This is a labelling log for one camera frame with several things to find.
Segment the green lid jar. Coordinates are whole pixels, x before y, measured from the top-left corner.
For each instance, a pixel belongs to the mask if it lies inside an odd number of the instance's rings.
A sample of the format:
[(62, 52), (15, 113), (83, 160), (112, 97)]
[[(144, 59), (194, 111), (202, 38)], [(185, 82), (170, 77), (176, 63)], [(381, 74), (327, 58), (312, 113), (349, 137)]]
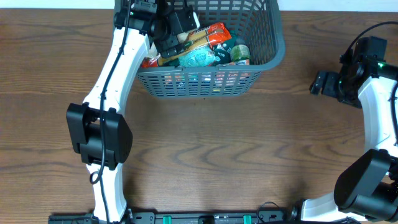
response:
[(235, 45), (231, 49), (230, 57), (232, 62), (250, 59), (251, 54), (249, 51), (249, 47), (244, 44)]

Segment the green coffee sachet bag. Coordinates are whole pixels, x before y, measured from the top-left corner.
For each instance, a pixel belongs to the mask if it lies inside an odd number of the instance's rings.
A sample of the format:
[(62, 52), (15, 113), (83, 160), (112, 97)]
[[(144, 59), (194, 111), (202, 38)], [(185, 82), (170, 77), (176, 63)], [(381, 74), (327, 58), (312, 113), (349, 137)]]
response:
[[(236, 39), (237, 38), (238, 38), (238, 36), (233, 32), (231, 34), (231, 38), (230, 39), (224, 41), (221, 44), (215, 44), (212, 47), (210, 47), (212, 49), (212, 51), (214, 51), (215, 55), (220, 58), (220, 61), (219, 62), (215, 62), (212, 66), (231, 62), (230, 53), (231, 53), (231, 49), (234, 47), (234, 45), (236, 43)], [(174, 66), (174, 67), (181, 66), (180, 63), (179, 63), (179, 58), (173, 59), (173, 60), (171, 60), (171, 61), (169, 61), (167, 63), (164, 63), (164, 65), (165, 66)]]

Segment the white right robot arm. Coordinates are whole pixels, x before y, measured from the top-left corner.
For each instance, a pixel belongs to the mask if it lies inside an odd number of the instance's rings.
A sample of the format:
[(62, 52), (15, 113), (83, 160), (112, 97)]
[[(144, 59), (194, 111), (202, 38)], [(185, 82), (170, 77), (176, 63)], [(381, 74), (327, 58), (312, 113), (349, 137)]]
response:
[(152, 223), (361, 223), (397, 221), (397, 67), (386, 63), (385, 39), (360, 33), (340, 57), (338, 73), (321, 70), (310, 86), (363, 111), (365, 152), (334, 191), (285, 211), (264, 202), (255, 214), (155, 214)]

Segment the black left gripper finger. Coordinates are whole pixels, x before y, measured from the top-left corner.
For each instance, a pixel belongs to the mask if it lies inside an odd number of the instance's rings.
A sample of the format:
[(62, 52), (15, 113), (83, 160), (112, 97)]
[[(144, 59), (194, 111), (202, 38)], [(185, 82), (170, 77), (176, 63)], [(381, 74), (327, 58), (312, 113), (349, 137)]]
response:
[(173, 11), (167, 16), (172, 35), (190, 32), (200, 27), (200, 21), (192, 6)]
[(162, 58), (170, 58), (185, 51), (185, 44), (178, 39), (155, 40), (155, 47)]

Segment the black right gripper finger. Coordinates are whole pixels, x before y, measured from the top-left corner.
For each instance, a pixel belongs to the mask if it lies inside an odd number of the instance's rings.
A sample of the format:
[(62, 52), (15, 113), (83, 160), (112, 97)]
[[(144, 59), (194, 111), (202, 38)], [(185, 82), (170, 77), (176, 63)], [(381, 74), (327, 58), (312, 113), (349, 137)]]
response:
[(322, 95), (337, 98), (340, 74), (336, 72), (320, 72), (320, 75), (323, 78)]
[(310, 85), (309, 88), (311, 94), (319, 95), (322, 92), (326, 85), (327, 75), (327, 72), (324, 70), (320, 70), (317, 73), (313, 83)]

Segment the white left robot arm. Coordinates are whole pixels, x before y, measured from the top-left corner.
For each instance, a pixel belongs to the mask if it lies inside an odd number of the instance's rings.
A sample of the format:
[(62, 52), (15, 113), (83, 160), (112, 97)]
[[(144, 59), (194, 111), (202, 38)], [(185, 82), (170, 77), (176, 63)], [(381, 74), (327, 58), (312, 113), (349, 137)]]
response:
[(151, 46), (168, 57), (181, 52), (178, 35), (200, 27), (192, 6), (173, 1), (116, 1), (113, 41), (102, 71), (82, 104), (66, 112), (75, 153), (90, 173), (95, 208), (87, 221), (129, 223), (123, 164), (133, 135), (124, 119), (127, 98)]

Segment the mint green snack packet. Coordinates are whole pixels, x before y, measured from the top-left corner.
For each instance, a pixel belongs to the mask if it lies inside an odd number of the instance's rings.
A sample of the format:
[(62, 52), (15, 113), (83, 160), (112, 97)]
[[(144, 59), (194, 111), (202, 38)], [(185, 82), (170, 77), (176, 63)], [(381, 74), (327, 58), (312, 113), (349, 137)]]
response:
[(220, 58), (208, 46), (200, 47), (179, 58), (183, 67), (207, 67), (219, 62)]

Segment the grey plastic lattice basket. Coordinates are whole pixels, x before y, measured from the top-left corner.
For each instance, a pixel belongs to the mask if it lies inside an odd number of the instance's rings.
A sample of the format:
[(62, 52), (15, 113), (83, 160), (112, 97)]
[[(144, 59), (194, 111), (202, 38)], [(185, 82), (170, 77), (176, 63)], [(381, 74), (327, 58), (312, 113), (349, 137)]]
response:
[(241, 95), (284, 57), (276, 0), (116, 1), (114, 26), (146, 36), (137, 77), (160, 98)]

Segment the red spaghetti packet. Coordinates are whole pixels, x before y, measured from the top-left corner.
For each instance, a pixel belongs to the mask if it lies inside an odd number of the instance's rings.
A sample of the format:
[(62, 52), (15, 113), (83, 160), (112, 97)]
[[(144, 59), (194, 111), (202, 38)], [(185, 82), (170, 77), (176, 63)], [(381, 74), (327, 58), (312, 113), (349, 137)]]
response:
[(209, 48), (222, 44), (231, 39), (232, 35), (222, 22), (217, 22), (210, 26), (192, 31), (187, 35), (182, 49), (177, 50), (177, 55), (164, 58), (161, 54), (154, 58), (145, 58), (141, 63), (141, 68), (179, 66), (179, 59), (193, 53), (196, 49)]

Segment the colourful tissue multipack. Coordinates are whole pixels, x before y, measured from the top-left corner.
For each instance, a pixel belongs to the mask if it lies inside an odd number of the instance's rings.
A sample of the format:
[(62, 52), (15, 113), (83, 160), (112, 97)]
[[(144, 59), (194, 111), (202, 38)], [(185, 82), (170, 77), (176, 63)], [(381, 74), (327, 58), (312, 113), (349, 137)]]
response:
[(224, 65), (249, 65), (249, 64), (250, 64), (250, 60), (244, 59), (244, 60), (238, 60), (235, 62), (225, 63)]

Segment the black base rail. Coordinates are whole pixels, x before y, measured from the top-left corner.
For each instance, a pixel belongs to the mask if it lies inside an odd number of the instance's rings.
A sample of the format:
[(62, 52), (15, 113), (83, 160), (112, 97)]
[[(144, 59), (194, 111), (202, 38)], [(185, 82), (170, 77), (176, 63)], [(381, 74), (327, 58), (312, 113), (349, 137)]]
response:
[(91, 213), (56, 213), (48, 223), (146, 223), (146, 224), (211, 224), (211, 223), (286, 223), (300, 218), (299, 209), (278, 207), (272, 202), (262, 204), (256, 211), (157, 213), (133, 211), (130, 208), (96, 208)]

